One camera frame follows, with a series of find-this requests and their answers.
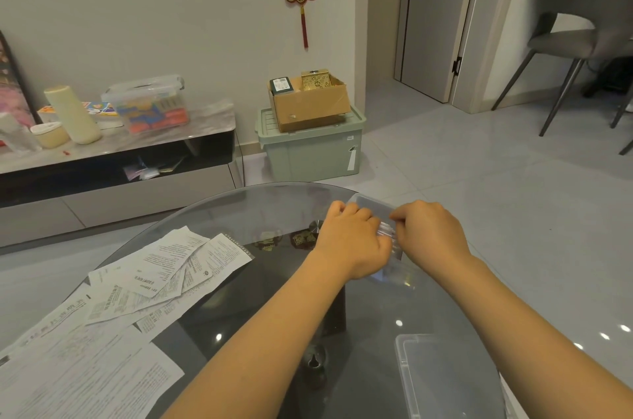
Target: cardboard box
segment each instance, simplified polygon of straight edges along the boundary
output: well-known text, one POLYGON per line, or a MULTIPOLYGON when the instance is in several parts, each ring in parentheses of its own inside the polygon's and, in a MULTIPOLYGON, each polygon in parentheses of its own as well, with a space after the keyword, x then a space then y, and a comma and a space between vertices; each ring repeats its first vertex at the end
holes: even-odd
POLYGON ((343 122, 351 111, 347 86, 334 76, 332 86, 303 90, 301 77, 290 78, 293 92, 273 95, 268 84, 268 96, 280 132, 293 132, 313 127, 331 126, 343 122))

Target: white marble top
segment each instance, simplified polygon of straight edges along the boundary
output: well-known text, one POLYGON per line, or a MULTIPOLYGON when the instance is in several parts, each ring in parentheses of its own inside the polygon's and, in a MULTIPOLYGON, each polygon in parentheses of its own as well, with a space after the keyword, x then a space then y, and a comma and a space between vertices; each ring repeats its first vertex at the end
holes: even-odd
POLYGON ((69 141, 55 149, 25 154, 17 154, 8 147, 0 147, 0 174, 130 151, 139 147, 208 136, 234 129, 233 103, 229 99, 222 99, 203 109, 189 111, 189 122, 184 126, 137 135, 130 134, 125 127, 117 127, 102 131, 103 137, 91 144, 80 145, 69 141))

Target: white door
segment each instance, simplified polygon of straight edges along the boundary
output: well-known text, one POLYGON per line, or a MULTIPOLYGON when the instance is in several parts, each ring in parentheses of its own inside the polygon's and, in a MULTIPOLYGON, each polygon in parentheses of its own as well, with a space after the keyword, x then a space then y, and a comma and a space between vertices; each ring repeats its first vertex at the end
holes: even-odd
POLYGON ((447 103, 469 0, 400 0, 395 79, 447 103))

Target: door hinge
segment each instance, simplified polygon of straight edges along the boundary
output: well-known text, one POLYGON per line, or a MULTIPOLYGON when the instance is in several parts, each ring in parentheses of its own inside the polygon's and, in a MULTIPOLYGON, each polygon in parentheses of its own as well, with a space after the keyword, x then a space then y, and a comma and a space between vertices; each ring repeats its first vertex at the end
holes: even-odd
POLYGON ((455 74, 456 76, 459 76, 461 69, 462 69, 462 56, 458 55, 457 59, 453 63, 453 74, 455 74))

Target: glass table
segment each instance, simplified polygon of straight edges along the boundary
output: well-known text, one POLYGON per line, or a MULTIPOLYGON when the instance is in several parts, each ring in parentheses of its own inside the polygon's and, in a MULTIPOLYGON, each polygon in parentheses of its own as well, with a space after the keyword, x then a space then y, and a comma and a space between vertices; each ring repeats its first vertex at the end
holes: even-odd
MULTIPOLYGON (((154 224, 101 264, 183 226, 206 237, 225 233, 255 256, 154 339, 185 375, 150 417, 160 417, 297 270, 331 202, 347 202, 353 194, 314 183, 230 191, 154 224)), ((495 419, 505 412, 499 375, 475 330, 450 296, 405 257, 372 277, 349 282, 339 293, 306 350, 279 417, 410 416, 495 419)))

